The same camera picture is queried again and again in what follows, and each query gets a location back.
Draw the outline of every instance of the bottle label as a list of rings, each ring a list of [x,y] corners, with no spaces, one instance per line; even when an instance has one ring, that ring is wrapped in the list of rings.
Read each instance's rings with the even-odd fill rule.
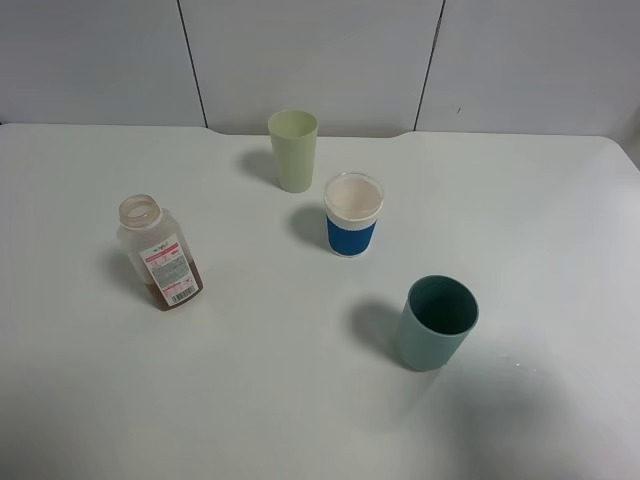
[[[199,290],[177,235],[143,250],[140,256],[169,306],[186,300]]]

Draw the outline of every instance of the teal cup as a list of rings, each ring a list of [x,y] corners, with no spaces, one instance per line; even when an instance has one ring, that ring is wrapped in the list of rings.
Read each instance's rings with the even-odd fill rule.
[[[304,192],[311,186],[318,120],[302,110],[283,110],[268,123],[278,178],[283,190]]]
[[[414,370],[445,365],[478,321],[478,304],[456,280],[421,278],[409,290],[396,337],[398,353]]]

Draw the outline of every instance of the table surface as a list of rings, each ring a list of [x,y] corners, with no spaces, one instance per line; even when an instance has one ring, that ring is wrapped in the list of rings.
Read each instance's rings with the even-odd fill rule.
[[[640,173],[601,137],[320,138],[310,190],[267,137],[0,127],[6,478],[637,479]],[[327,249],[326,180],[380,180],[370,249]],[[204,291],[150,303],[117,209],[181,222]],[[410,285],[480,319],[440,372],[398,363]]]

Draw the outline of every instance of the dark green cup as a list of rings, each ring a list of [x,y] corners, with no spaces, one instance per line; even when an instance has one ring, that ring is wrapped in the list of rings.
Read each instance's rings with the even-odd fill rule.
[[[478,321],[478,304],[460,282],[440,275],[413,284],[397,333],[404,362],[414,370],[445,365]]]

